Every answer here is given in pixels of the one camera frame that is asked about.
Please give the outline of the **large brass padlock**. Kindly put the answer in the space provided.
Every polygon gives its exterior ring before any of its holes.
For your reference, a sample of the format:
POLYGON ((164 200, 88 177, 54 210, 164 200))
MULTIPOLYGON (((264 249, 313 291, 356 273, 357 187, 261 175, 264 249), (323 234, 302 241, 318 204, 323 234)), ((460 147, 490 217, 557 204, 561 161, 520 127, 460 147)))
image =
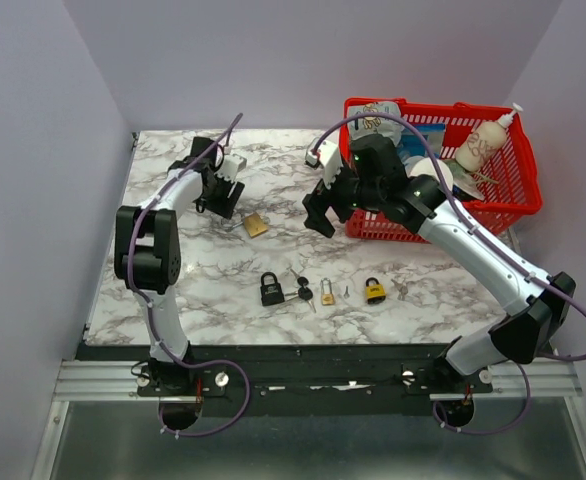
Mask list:
POLYGON ((224 230, 226 232, 231 232, 242 227, 250 238, 256 238, 268 231, 269 224, 270 221, 268 218, 255 212, 248 216, 244 216, 240 221, 225 226, 224 230))

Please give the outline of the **black-headed keys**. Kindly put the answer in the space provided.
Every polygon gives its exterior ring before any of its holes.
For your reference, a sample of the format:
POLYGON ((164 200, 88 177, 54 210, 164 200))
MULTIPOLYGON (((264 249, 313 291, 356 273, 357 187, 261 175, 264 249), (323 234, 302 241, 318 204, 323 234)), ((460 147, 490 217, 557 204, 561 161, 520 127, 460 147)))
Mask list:
POLYGON ((317 310, 313 301, 313 292, 310 288, 309 280, 305 276, 298 274, 293 268, 289 268, 289 271, 295 277, 298 288, 295 292, 286 293, 284 295, 284 299, 286 301, 293 299, 301 299, 310 306, 311 311, 313 313, 316 313, 317 310))

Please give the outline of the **small brass padlock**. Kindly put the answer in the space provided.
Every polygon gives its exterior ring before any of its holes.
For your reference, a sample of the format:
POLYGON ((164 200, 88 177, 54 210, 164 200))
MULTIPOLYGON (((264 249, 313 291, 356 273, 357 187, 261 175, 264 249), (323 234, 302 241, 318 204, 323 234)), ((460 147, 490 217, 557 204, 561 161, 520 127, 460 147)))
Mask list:
POLYGON ((332 290, 332 282, 329 278, 323 278, 320 281, 321 290, 321 304, 323 306, 331 306, 335 304, 335 296, 332 290))

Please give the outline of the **yellow padlock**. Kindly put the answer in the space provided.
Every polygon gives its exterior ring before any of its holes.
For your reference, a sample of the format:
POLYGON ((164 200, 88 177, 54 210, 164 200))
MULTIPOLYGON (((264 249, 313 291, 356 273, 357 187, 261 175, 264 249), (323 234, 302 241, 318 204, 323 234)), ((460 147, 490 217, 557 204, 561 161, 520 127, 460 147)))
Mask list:
POLYGON ((386 299, 386 291, 377 278, 369 277, 365 280, 364 296, 368 305, 375 305, 386 299))

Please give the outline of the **black padlock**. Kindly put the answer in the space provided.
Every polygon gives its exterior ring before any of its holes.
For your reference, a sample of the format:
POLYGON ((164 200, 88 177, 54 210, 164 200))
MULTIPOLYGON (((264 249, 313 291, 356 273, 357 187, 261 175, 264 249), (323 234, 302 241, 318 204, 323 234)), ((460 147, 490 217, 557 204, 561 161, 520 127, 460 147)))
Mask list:
POLYGON ((273 272, 264 272, 260 278, 261 303, 264 307, 274 306, 285 302, 285 296, 273 272))

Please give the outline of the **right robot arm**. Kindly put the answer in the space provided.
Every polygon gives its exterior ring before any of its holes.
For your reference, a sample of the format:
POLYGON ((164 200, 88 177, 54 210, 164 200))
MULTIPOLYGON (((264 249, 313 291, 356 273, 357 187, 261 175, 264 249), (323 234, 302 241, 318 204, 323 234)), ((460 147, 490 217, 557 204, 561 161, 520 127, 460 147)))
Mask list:
POLYGON ((476 223, 459 201, 447 200, 435 178, 408 176, 390 139, 367 135, 353 143, 351 153, 352 159, 344 160, 329 141, 307 150, 306 164, 322 168, 323 176, 303 200, 305 226, 330 238, 335 229, 328 209, 341 222, 358 209, 381 213, 444 250, 506 313, 503 320, 453 341, 433 367, 435 384, 453 392, 485 366, 507 360, 529 364, 539 356, 564 322, 575 281, 524 260, 476 223))

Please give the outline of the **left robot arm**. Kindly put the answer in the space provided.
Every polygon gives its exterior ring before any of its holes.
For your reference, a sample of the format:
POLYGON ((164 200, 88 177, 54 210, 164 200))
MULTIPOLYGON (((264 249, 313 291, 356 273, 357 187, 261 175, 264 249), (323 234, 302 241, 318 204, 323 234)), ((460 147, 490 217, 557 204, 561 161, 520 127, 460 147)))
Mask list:
POLYGON ((178 220, 190 207, 231 219, 244 190, 237 174, 245 165, 227 156, 217 141, 197 136, 154 194, 117 211, 114 272, 133 292, 150 337, 150 358, 138 375, 144 394, 192 395, 203 401, 203 379, 195 372, 177 308, 175 284, 182 266, 178 220))

